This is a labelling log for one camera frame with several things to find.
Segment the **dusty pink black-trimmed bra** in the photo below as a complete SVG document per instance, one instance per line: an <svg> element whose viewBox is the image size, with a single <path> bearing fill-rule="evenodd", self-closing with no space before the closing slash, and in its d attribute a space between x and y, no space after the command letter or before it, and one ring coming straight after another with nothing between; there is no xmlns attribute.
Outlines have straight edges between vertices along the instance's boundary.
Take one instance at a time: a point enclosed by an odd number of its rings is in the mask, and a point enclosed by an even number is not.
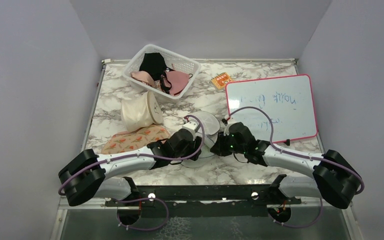
<svg viewBox="0 0 384 240"><path fill-rule="evenodd" d="M184 90L192 77L192 73L164 71L160 76L160 88L165 94L176 96Z"/></svg>

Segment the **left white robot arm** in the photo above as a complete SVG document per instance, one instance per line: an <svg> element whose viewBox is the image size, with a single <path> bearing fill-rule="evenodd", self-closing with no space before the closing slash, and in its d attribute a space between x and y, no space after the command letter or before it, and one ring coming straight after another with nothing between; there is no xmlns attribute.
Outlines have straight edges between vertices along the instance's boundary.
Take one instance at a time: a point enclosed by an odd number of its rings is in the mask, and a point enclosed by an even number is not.
<svg viewBox="0 0 384 240"><path fill-rule="evenodd" d="M203 145L201 136L182 128L165 141L154 141L129 152L96 154L93 149L83 150L59 171L58 194L65 196L71 207L93 198L118 199L132 205L137 200L133 181L126 177L116 181L114 177L163 168L172 161L192 160L199 156Z"/></svg>

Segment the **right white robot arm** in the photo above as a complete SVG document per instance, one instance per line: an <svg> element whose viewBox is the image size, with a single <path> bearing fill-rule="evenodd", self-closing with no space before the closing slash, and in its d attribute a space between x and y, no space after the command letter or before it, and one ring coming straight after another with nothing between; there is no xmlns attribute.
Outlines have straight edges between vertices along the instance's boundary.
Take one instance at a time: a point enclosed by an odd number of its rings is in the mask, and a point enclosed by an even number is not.
<svg viewBox="0 0 384 240"><path fill-rule="evenodd" d="M330 205L347 209L362 186L360 175L335 150L307 153L256 139L241 122L219 132L210 151L220 157L242 154L248 163L277 167L300 173L303 177L285 177L268 190L269 199L280 204L288 197L322 198Z"/></svg>

